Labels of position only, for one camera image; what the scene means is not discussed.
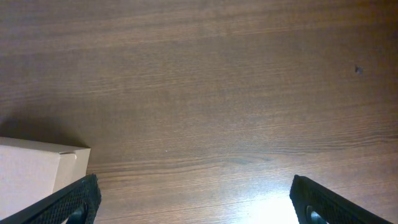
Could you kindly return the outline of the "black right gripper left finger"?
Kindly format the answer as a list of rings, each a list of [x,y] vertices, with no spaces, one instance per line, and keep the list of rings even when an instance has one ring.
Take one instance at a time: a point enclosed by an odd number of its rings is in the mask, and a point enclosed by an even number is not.
[[[93,224],[100,203],[98,178],[90,174],[1,220],[1,224]]]

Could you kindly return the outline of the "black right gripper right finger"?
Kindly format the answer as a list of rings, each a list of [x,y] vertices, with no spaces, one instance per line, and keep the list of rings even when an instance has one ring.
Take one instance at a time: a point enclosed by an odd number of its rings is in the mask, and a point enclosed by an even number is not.
[[[392,224],[306,176],[294,176],[289,197],[300,224]]]

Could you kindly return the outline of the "brown cardboard box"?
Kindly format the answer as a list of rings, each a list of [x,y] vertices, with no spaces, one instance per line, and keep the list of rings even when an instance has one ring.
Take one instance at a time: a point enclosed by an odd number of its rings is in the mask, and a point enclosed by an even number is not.
[[[90,148],[1,138],[1,219],[86,175]]]

